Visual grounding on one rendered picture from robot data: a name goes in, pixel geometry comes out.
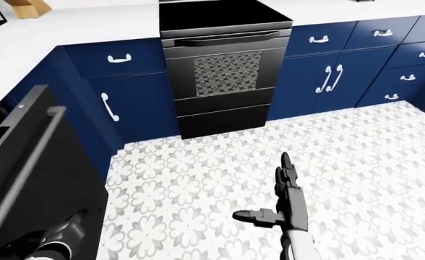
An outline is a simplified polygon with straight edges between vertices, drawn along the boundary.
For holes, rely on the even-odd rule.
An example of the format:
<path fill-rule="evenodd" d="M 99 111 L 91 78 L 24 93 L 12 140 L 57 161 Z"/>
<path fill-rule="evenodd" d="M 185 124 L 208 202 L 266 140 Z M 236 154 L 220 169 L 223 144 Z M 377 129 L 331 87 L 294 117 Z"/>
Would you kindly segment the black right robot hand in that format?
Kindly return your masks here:
<path fill-rule="evenodd" d="M 281 166 L 275 169 L 275 195 L 278 197 L 276 211 L 271 209 L 239 210 L 232 218 L 241 222 L 249 222 L 256 227 L 281 227 L 282 231 L 308 230 L 308 211 L 304 192 L 297 184 L 296 166 L 291 162 L 288 153 L 280 158 Z"/>

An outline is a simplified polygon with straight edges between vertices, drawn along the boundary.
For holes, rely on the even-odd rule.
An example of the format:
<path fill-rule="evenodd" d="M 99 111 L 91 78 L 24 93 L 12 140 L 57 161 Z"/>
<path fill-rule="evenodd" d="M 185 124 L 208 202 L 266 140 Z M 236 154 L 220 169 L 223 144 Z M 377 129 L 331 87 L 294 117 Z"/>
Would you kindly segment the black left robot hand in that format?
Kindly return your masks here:
<path fill-rule="evenodd" d="M 82 221 L 85 219 L 86 215 L 86 209 L 75 212 L 71 217 L 65 220 L 65 222 L 50 230 L 48 240 L 63 242 L 68 245 L 79 244 L 86 233 L 82 226 Z"/>

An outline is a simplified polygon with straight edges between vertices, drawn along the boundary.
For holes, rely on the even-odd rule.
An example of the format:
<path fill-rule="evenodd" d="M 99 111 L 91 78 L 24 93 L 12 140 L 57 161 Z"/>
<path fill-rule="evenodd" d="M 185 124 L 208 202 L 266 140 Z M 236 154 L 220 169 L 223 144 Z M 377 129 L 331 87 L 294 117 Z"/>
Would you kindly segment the blue cabinet door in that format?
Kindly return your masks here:
<path fill-rule="evenodd" d="M 336 53 L 284 59 L 267 120 L 311 114 L 337 59 Z"/>
<path fill-rule="evenodd" d="M 394 47 L 386 47 L 340 54 L 332 79 L 318 97 L 312 112 L 354 108 L 394 50 Z"/>
<path fill-rule="evenodd" d="M 90 79 L 89 84 L 125 144 L 179 135 L 166 73 Z M 109 116 L 100 98 L 102 92 L 108 95 L 108 105 L 119 116 L 118 122 Z"/>

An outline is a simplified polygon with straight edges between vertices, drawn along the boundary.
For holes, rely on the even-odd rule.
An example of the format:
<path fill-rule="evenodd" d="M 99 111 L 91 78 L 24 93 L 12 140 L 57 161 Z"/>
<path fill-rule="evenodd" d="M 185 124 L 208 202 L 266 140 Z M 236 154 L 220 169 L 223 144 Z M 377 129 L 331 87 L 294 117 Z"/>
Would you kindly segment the black dishwasher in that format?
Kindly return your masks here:
<path fill-rule="evenodd" d="M 56 102 L 48 86 L 34 86 L 0 122 L 0 203 L 32 153 Z M 71 260 L 96 260 L 108 200 L 96 166 L 66 119 L 66 112 L 0 227 L 0 248 L 30 231 L 45 230 L 40 246 L 58 243 Z M 50 230 L 87 210 L 79 244 L 48 240 Z M 20 260 L 1 257 L 0 260 Z"/>

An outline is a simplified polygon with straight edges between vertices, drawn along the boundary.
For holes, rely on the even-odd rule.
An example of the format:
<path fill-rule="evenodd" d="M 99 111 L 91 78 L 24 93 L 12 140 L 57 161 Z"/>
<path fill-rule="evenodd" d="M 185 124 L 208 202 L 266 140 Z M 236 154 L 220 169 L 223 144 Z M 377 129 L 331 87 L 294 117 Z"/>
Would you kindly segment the black oven range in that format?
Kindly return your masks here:
<path fill-rule="evenodd" d="M 259 0 L 159 0 L 160 38 L 182 138 L 263 127 L 293 21 Z M 272 40 L 176 47 L 175 40 L 283 31 Z"/>

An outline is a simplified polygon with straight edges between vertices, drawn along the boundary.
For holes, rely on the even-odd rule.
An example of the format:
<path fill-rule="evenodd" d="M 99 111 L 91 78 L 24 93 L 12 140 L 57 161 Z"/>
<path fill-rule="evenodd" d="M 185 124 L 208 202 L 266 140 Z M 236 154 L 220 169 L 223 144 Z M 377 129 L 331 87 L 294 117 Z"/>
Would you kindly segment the blue corner cabinet panel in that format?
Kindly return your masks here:
<path fill-rule="evenodd" d="M 10 105 L 20 103 L 36 85 L 46 85 L 56 102 L 66 107 L 66 119 L 85 146 L 100 178 L 106 181 L 111 158 L 124 146 L 90 83 L 78 72 L 65 47 L 55 47 L 6 96 Z"/>

